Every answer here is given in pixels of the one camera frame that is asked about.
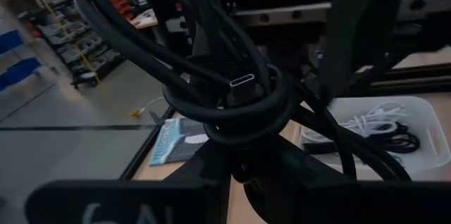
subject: booklet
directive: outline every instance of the booklet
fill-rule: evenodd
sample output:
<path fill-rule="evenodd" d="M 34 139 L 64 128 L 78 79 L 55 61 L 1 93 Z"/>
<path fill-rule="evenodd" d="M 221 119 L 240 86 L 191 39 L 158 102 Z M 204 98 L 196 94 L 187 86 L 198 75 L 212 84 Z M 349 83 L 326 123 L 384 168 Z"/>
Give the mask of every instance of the booklet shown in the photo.
<path fill-rule="evenodd" d="M 202 123 L 189 118 L 167 119 L 156 138 L 149 165 L 187 161 L 207 140 Z"/>

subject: black cable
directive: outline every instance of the black cable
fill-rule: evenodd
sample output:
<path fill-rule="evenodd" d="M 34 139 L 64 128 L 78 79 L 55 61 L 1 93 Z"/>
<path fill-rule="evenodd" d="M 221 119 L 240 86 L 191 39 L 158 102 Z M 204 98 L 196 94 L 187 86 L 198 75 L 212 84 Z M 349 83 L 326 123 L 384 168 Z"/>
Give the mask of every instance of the black cable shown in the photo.
<path fill-rule="evenodd" d="M 385 151 L 396 154 L 409 154 L 418 150 L 420 148 L 418 137 L 408 132 L 407 126 L 400 123 L 396 124 L 397 129 L 395 131 L 369 135 L 368 140 L 372 140 Z M 302 145 L 309 154 L 332 154 L 337 151 L 334 142 L 306 142 Z"/>
<path fill-rule="evenodd" d="M 343 173 L 349 175 L 351 178 L 357 179 L 357 172 L 355 170 L 354 157 L 347 144 L 347 142 L 342 138 L 342 135 L 338 133 L 338 128 L 340 127 L 337 121 L 328 111 L 327 107 L 322 105 L 319 100 L 315 97 L 315 94 L 304 86 L 301 82 L 293 80 L 293 86 L 304 98 L 305 102 L 310 106 L 310 108 L 315 112 L 321 121 L 323 121 L 323 127 L 330 130 L 332 137 L 330 139 L 335 143 L 338 154 L 340 155 L 341 164 L 343 167 Z"/>
<path fill-rule="evenodd" d="M 385 151 L 368 143 L 359 135 L 336 125 L 336 122 L 312 93 L 306 93 L 301 87 L 301 94 L 307 94 L 312 113 L 300 109 L 291 93 L 289 79 L 274 66 L 267 65 L 259 50 L 243 30 L 217 5 L 195 7 L 194 0 L 178 1 L 184 11 L 192 15 L 200 25 L 218 19 L 218 35 L 212 37 L 227 47 L 230 57 L 243 74 L 254 74 L 255 82 L 263 94 L 256 94 L 253 102 L 240 107 L 218 108 L 217 101 L 206 100 L 207 93 L 200 92 L 192 84 L 182 80 L 169 70 L 162 62 L 177 71 L 186 72 L 202 82 L 228 86 L 230 80 L 222 74 L 194 63 L 196 59 L 187 59 L 148 40 L 128 21 L 124 20 L 108 0 L 76 0 L 82 16 L 104 38 L 117 48 L 124 56 L 136 63 L 143 70 L 163 83 L 163 93 L 167 102 L 179 113 L 204 123 L 208 136 L 217 142 L 228 145 L 248 145 L 257 140 L 277 138 L 277 135 L 290 118 L 305 124 L 312 130 L 333 138 L 340 150 L 343 170 L 346 175 L 355 177 L 354 160 L 351 152 L 371 166 L 382 178 L 387 180 L 409 180 L 402 166 Z M 202 16 L 199 10 L 209 7 L 212 17 Z M 203 62 L 214 62 L 214 54 L 201 58 Z"/>
<path fill-rule="evenodd" d="M 360 92 L 363 89 L 370 88 L 371 83 L 377 81 L 382 75 L 389 71 L 393 66 L 396 66 L 409 54 L 393 53 L 388 54 L 383 61 L 373 66 L 370 70 L 364 71 L 360 77 L 350 85 L 348 92 Z"/>
<path fill-rule="evenodd" d="M 144 49 L 149 51 L 152 56 L 155 56 L 155 58 L 190 75 L 212 81 L 219 85 L 228 86 L 229 79 L 224 78 L 222 75 L 205 68 L 200 68 L 199 66 L 189 62 L 186 58 L 173 53 L 171 50 L 166 49 L 155 42 L 149 41 L 143 34 L 136 31 L 133 25 L 119 15 L 109 0 L 92 0 L 92 2 L 94 2 L 97 10 L 99 10 L 101 14 L 108 19 L 108 21 L 111 21 L 112 25 L 117 27 L 120 32 L 127 33 L 128 39 L 131 39 L 136 44 L 142 46 Z"/>
<path fill-rule="evenodd" d="M 216 17 L 211 12 L 209 0 L 194 0 L 199 9 L 200 19 L 203 22 L 205 39 L 208 44 L 209 53 L 214 57 L 216 69 L 225 75 L 224 64 L 226 63 L 226 53 L 223 50 L 223 44 L 219 36 L 218 23 Z"/>

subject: white cable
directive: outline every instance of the white cable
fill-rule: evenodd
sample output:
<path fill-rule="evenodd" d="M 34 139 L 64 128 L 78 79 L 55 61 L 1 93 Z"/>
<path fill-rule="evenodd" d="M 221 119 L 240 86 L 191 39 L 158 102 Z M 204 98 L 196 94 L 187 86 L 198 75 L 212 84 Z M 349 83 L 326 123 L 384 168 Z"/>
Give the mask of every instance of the white cable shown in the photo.
<path fill-rule="evenodd" d="M 338 123 L 339 125 L 363 136 L 383 134 L 393 132 L 397 129 L 396 122 L 401 117 L 409 116 L 404 112 L 404 106 L 396 101 L 387 101 L 372 108 L 365 115 L 355 115 L 353 119 Z M 388 128 L 380 130 L 383 125 L 389 125 Z M 311 143 L 329 142 L 330 139 L 320 135 L 319 133 L 305 128 L 302 132 L 303 138 Z"/>
<path fill-rule="evenodd" d="M 148 108 L 155 101 L 160 101 L 160 100 L 164 100 L 164 97 L 158 97 L 158 98 L 151 100 L 148 104 L 146 104 L 146 106 L 144 106 L 140 109 L 140 112 L 138 112 L 138 115 L 141 115 L 141 113 L 144 112 L 146 110 L 146 108 Z"/>

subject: gray floor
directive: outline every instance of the gray floor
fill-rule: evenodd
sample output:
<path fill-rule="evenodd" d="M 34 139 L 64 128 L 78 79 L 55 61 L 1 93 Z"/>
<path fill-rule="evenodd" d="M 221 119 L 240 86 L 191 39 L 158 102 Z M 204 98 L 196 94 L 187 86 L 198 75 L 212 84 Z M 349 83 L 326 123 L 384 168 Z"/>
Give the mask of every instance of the gray floor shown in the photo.
<path fill-rule="evenodd" d="M 32 75 L 0 92 L 0 127 L 154 124 L 147 112 L 140 119 L 130 113 L 161 97 L 160 84 L 130 62 L 101 85 L 80 90 L 70 85 L 58 61 L 52 63 L 60 75 L 44 68 L 39 77 Z M 159 115 L 167 108 L 164 101 L 152 106 Z M 45 182 L 118 178 L 149 133 L 0 132 L 0 197 L 6 200 L 0 206 L 0 223 L 26 223 L 23 204 Z"/>

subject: black cable bundle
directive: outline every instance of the black cable bundle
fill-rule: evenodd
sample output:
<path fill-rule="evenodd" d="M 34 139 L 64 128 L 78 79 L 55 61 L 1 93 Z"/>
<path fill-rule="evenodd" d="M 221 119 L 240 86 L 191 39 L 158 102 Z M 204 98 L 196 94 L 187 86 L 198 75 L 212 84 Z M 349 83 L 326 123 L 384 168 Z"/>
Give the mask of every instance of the black cable bundle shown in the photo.
<path fill-rule="evenodd" d="M 369 135 L 368 140 L 377 144 L 380 148 L 396 154 L 413 153 L 420 148 L 420 141 L 417 136 L 408 132 L 408 127 L 401 123 L 396 123 L 397 128 L 393 132 Z M 304 143 L 304 150 L 309 154 L 332 154 L 337 151 L 333 142 Z"/>
<path fill-rule="evenodd" d="M 124 20 L 108 0 L 75 0 L 82 16 L 119 52 L 163 84 L 166 101 L 182 115 L 204 123 L 209 138 L 231 147 L 277 139 L 289 119 L 331 138 L 342 160 L 343 173 L 356 178 L 352 154 L 371 166 L 384 180 L 410 180 L 404 168 L 374 142 L 340 127 L 303 83 L 291 80 L 267 64 L 252 40 L 220 6 L 209 0 L 168 0 L 182 5 L 190 25 L 206 32 L 209 53 L 184 58 L 147 39 Z M 198 79 L 203 90 L 186 82 L 178 72 Z M 231 73 L 227 65 L 233 65 Z M 260 89 L 252 101 L 229 106 L 230 82 L 252 74 Z M 208 91 L 215 98 L 206 98 Z M 305 100 L 314 112 L 301 107 Z"/>

